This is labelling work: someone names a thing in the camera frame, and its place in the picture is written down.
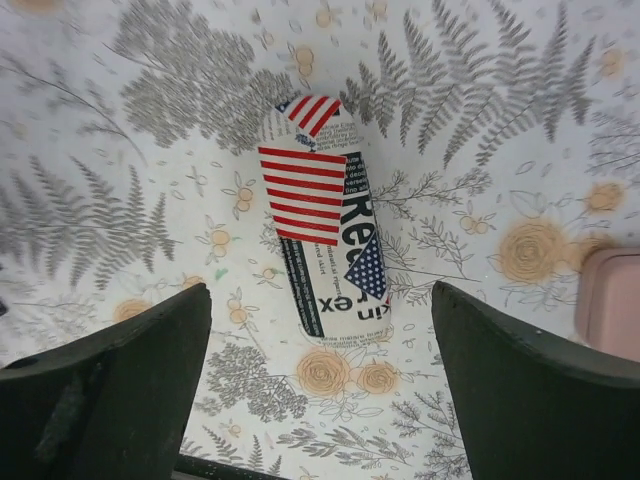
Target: orange flower print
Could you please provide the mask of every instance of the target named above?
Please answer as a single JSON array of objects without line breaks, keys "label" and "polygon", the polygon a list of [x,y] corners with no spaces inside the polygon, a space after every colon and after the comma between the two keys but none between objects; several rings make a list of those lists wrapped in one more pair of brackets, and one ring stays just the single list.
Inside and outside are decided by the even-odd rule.
[{"label": "orange flower print", "polygon": [[593,232],[565,245],[562,249],[562,260],[573,271],[580,272],[584,262],[595,252],[616,246],[616,241],[611,236],[606,233]]},{"label": "orange flower print", "polygon": [[590,213],[613,212],[624,201],[624,193],[624,187],[619,183],[598,184],[584,201]]},{"label": "orange flower print", "polygon": [[218,262],[219,259],[226,257],[231,242],[239,240],[239,237],[232,237],[225,229],[224,223],[215,223],[209,215],[205,215],[208,231],[204,235],[196,235],[196,240],[204,245],[209,245],[209,252],[205,261],[206,265],[211,262]]},{"label": "orange flower print", "polygon": [[29,13],[51,13],[62,7],[63,0],[10,0],[11,4]]},{"label": "orange flower print", "polygon": [[238,172],[235,172],[234,181],[236,188],[223,188],[222,193],[235,197],[235,205],[231,212],[236,220],[240,220],[240,213],[248,212],[251,209],[253,201],[253,190],[251,187],[256,183],[254,179],[247,182],[242,181],[242,177]]},{"label": "orange flower print", "polygon": [[624,71],[625,53],[622,49],[610,48],[600,59],[600,74],[605,78],[618,78]]},{"label": "orange flower print", "polygon": [[387,20],[387,0],[373,0],[367,3],[365,8],[367,13],[373,17],[374,22]]},{"label": "orange flower print", "polygon": [[516,282],[543,282],[556,268],[564,244],[560,228],[551,222],[531,220],[518,225],[500,244],[502,273]]},{"label": "orange flower print", "polygon": [[149,310],[153,305],[141,298],[132,298],[118,305],[113,313],[113,323],[124,322]]},{"label": "orange flower print", "polygon": [[257,312],[260,309],[242,303],[241,288],[238,288],[235,293],[231,294],[231,298],[227,301],[227,308],[229,309],[229,320],[231,320],[232,323],[240,325],[240,328],[255,327],[249,319],[252,317],[251,312]]},{"label": "orange flower print", "polygon": [[227,302],[227,307],[229,308],[229,319],[236,325],[242,325],[249,318],[249,313],[242,308],[240,300],[230,299]]},{"label": "orange flower print", "polygon": [[337,353],[318,350],[300,360],[296,373],[304,390],[331,397],[342,392],[349,381],[349,364]]},{"label": "orange flower print", "polygon": [[322,7],[316,12],[316,24],[320,28],[328,28],[332,23],[342,26],[338,16],[342,13],[342,8],[331,8],[327,0],[321,0]]},{"label": "orange flower print", "polygon": [[313,50],[307,45],[301,45],[293,52],[293,58],[298,65],[298,73],[301,77],[309,77],[313,72]]},{"label": "orange flower print", "polygon": [[398,382],[398,371],[387,362],[372,363],[361,369],[354,369],[352,375],[354,373],[357,373],[358,386],[373,394],[387,393]]},{"label": "orange flower print", "polygon": [[313,50],[308,45],[295,47],[291,43],[287,43],[287,47],[289,53],[278,54],[281,60],[288,62],[288,65],[284,67],[285,70],[297,71],[300,83],[306,88],[311,88],[308,79],[313,73],[313,64],[315,62]]}]

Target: fern leaf print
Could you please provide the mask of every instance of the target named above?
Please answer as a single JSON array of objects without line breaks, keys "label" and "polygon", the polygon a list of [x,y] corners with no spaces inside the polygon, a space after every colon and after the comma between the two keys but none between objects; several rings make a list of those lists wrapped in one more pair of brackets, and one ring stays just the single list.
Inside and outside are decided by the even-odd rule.
[{"label": "fern leaf print", "polygon": [[[522,30],[520,25],[515,25],[515,20],[505,7],[499,2],[493,4],[498,21],[503,24],[501,36],[501,48],[506,51],[503,66],[512,69],[510,81],[513,82],[505,99],[504,112],[482,135],[476,153],[478,165],[486,165],[493,157],[500,145],[517,135],[527,132],[536,125],[543,124],[547,139],[555,140],[558,122],[566,108],[566,98],[569,88],[567,79],[580,85],[587,74],[587,62],[592,47],[587,47],[578,57],[573,67],[565,74],[564,50],[567,38],[567,9],[564,3],[558,8],[558,20],[554,33],[537,61],[537,73],[531,72],[531,48],[520,43],[526,36],[520,35],[519,42],[511,41]],[[588,100],[580,96],[584,87],[578,87],[576,94],[579,100],[573,103],[574,118],[584,120],[588,109]]]},{"label": "fern leaf print", "polygon": [[444,76],[444,64],[438,61],[440,54],[433,51],[433,44],[424,38],[420,29],[411,20],[409,12],[404,14],[404,33],[410,59],[410,76],[413,86],[399,92],[402,106],[400,120],[400,140],[406,145],[410,128],[427,106],[429,87]]},{"label": "fern leaf print", "polygon": [[437,135],[450,132],[442,157],[445,169],[476,137],[476,162],[482,166],[505,142],[537,126],[547,141],[555,141],[568,108],[575,122],[584,124],[591,106],[586,78],[593,44],[573,63],[567,58],[566,4],[559,4],[553,33],[540,51],[524,21],[500,0],[489,3],[499,28],[497,46],[482,41],[475,24],[445,0],[431,2],[437,39],[427,37],[407,10],[408,61],[394,53],[393,37],[381,31],[380,74],[360,62],[360,78],[347,78],[340,93],[345,108],[365,124],[375,120],[385,137],[399,117],[400,142],[406,147],[417,130],[420,154]]},{"label": "fern leaf print", "polygon": [[564,52],[567,45],[567,8],[564,4],[558,6],[558,23],[556,30],[549,40],[549,44],[542,55],[540,87],[542,92],[549,92],[547,95],[541,94],[542,115],[544,116],[544,129],[549,141],[554,141],[558,121],[564,105],[566,96],[564,89],[560,89],[563,83],[562,70],[564,63]]},{"label": "fern leaf print", "polygon": [[104,290],[117,271],[137,260],[153,271],[158,249],[173,260],[175,242],[165,226],[163,195],[147,214],[134,167],[129,167],[130,191],[124,201],[99,174],[75,158],[72,161],[88,185],[88,197],[48,171],[37,157],[30,164],[38,183],[14,174],[17,196],[0,187],[0,211],[6,220],[0,224],[0,253],[12,255],[22,265],[28,253],[31,267],[40,271],[44,266],[51,279],[70,261],[72,287],[95,267],[98,290]]},{"label": "fern leaf print", "polygon": [[462,93],[462,88],[457,84],[434,87],[433,96],[429,101],[429,107],[424,112],[418,132],[418,151],[420,153],[424,153],[436,133],[444,128],[460,111],[463,104]]}]

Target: flag-printed pouch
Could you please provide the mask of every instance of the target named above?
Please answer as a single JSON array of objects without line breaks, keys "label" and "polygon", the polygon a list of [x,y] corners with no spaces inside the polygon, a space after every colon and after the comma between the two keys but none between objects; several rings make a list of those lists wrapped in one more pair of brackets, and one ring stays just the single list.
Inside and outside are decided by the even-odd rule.
[{"label": "flag-printed pouch", "polygon": [[339,100],[304,96],[266,116],[258,148],[302,326],[334,347],[375,341],[390,298],[353,118]]}]

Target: floral tablecloth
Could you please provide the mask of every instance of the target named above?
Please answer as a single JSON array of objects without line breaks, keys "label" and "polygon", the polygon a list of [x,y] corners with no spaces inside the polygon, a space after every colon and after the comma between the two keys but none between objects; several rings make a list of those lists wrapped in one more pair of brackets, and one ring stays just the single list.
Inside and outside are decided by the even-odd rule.
[{"label": "floral tablecloth", "polygon": [[[183,452],[300,480],[470,478],[436,280],[568,338],[584,258],[634,245],[634,0],[2,0],[0,359],[196,283]],[[296,92],[358,122],[393,295],[366,348],[298,319],[256,145]]]}]

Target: gray fern print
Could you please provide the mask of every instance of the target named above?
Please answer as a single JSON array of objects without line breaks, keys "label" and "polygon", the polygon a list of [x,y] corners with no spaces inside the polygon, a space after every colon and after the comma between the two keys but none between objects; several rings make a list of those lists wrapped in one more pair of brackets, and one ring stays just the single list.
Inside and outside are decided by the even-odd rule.
[{"label": "gray fern print", "polygon": [[265,113],[295,96],[289,76],[254,73],[251,45],[192,9],[186,0],[134,0],[122,15],[111,50],[143,67],[121,92],[127,118],[164,148],[198,128],[236,155],[252,150]]},{"label": "gray fern print", "polygon": [[490,54],[479,31],[445,5],[434,0],[432,13],[438,39],[427,38],[411,17],[404,16],[408,61],[399,59],[380,33],[380,75],[363,62],[360,79],[347,78],[340,93],[345,108],[363,123],[376,121],[386,136],[400,116],[400,140],[406,146],[417,130],[417,146],[424,154],[435,136],[450,124],[443,164],[446,168],[460,149],[480,135],[476,161],[485,165],[507,140],[543,125],[548,141],[556,137],[566,110],[583,125],[591,101],[586,75],[595,39],[568,64],[567,10],[558,9],[555,31],[546,48],[527,43],[531,32],[524,22],[497,0],[491,0],[500,29],[497,54]]},{"label": "gray fern print", "polygon": [[276,458],[276,460],[267,467],[267,464],[264,460],[264,450],[260,445],[260,441],[258,440],[257,436],[253,435],[253,447],[251,449],[251,453],[247,458],[244,458],[238,452],[238,448],[234,447],[227,440],[216,434],[210,428],[202,428],[204,428],[205,432],[207,432],[211,440],[213,440],[216,448],[216,460],[224,462],[228,465],[232,465],[234,467],[251,470],[252,472],[266,473],[273,476],[280,475],[280,469],[282,467],[282,455],[278,455],[278,458]]},{"label": "gray fern print", "polygon": [[53,279],[71,261],[70,284],[76,287],[95,270],[95,286],[104,290],[113,275],[142,260],[153,272],[157,250],[173,260],[176,242],[165,225],[164,194],[147,212],[136,169],[129,167],[129,195],[113,195],[114,187],[79,160],[72,158],[88,184],[90,197],[31,157],[38,183],[13,174],[16,193],[0,186],[0,255],[44,270]]},{"label": "gray fern print", "polygon": [[311,430],[296,428],[290,434],[280,435],[278,443],[289,445],[289,448],[302,448],[311,457],[333,455],[342,465],[360,467],[363,470],[381,468],[388,463],[411,466],[409,460],[413,453],[384,436],[364,438],[343,426],[334,428],[333,432],[325,432],[324,436],[322,439]]}]

